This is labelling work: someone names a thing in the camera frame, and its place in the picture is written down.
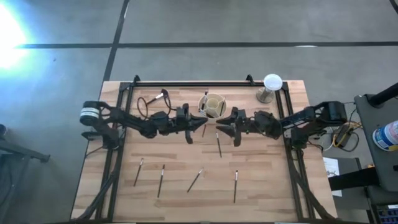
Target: gray floor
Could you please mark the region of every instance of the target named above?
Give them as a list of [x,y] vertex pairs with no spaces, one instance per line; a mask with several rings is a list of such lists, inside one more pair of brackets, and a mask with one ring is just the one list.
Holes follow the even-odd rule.
[[[84,44],[113,41],[123,0],[0,4],[27,44]],[[395,40],[398,15],[388,0],[131,0],[121,36],[122,43]],[[31,162],[7,223],[68,220],[87,145],[78,117],[84,101],[98,99],[109,51],[30,49],[15,65],[0,68],[0,123],[10,128],[10,140],[51,154],[47,164]],[[277,73],[305,80],[311,104],[347,102],[397,82],[397,58],[398,47],[119,49],[111,80],[136,74],[142,80],[242,80]],[[372,163],[358,134],[356,151],[331,149],[325,156]],[[357,214],[339,211],[343,219],[362,221]]]

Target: wooden tabletop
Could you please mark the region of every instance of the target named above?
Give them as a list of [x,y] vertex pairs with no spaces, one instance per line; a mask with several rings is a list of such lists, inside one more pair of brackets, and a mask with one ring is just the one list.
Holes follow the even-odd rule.
[[[104,82],[100,100],[116,105],[120,82]],[[304,82],[288,81],[294,111],[308,106]],[[199,116],[198,100],[208,87],[165,87],[172,107],[189,103],[190,112]],[[139,116],[137,98],[150,100],[160,93],[161,87],[135,87],[131,113]],[[245,109],[248,117],[258,110],[268,111],[279,118],[276,100],[269,104],[257,101],[258,87],[209,87],[209,93],[226,98],[226,114],[233,106]],[[163,100],[149,106],[149,114],[166,110]],[[242,135],[239,147],[233,146],[229,136],[218,131],[223,157],[220,158],[215,124],[207,124],[192,133],[193,144],[187,144],[184,133],[156,136],[146,139],[137,131],[128,129],[121,166],[115,222],[287,222],[297,221],[289,171],[282,138],[274,140],[260,134]],[[88,152],[101,146],[92,141]],[[326,210],[336,217],[336,208],[323,164],[322,154],[316,147],[304,150],[304,161],[312,192]],[[99,150],[85,160],[76,195],[72,218],[78,217],[92,202],[101,185],[106,157]],[[144,164],[137,185],[133,187],[141,158]],[[157,198],[160,173],[165,172],[160,197]],[[203,167],[191,191],[187,190]],[[234,175],[239,171],[236,203],[233,203]],[[303,193],[302,207],[307,209]],[[104,213],[108,211],[109,194]]]

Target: paper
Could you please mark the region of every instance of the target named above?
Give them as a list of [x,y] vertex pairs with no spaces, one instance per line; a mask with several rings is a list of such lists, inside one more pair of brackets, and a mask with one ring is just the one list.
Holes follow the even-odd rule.
[[[336,175],[339,175],[340,173],[338,172],[338,160],[337,159],[330,159],[330,158],[323,158],[323,162],[325,163],[325,168],[326,168],[326,173],[328,174],[328,177],[334,177]],[[341,190],[334,190],[331,192],[332,195],[342,197],[343,194],[341,193]]]

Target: table leg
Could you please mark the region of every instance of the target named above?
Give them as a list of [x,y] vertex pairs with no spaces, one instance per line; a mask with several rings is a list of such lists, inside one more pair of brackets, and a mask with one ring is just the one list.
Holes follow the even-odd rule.
[[331,190],[342,190],[353,187],[365,187],[369,185],[379,185],[379,178],[376,168],[361,169],[343,175],[329,177]]

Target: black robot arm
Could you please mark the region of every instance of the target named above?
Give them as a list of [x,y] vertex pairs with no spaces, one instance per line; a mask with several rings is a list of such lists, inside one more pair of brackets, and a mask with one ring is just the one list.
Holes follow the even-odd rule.
[[326,101],[306,107],[281,120],[265,111],[257,111],[254,117],[247,118],[244,110],[234,107],[229,117],[217,121],[224,126],[216,128],[234,138],[234,146],[240,145],[241,132],[259,133],[278,139],[286,130],[291,129],[292,146],[305,148],[309,136],[322,133],[326,127],[341,126],[345,122],[347,115],[344,104],[339,101]]
[[[109,113],[102,114],[104,109]],[[119,146],[119,131],[117,128],[109,127],[109,123],[135,129],[146,138],[154,138],[157,132],[168,135],[185,131],[187,142],[192,144],[190,132],[205,124],[207,118],[192,116],[188,104],[184,104],[182,108],[177,107],[176,113],[176,117],[169,118],[164,111],[160,111],[151,115],[148,120],[144,120],[102,101],[86,101],[81,110],[80,122],[93,127],[103,137],[103,147],[107,149]]]

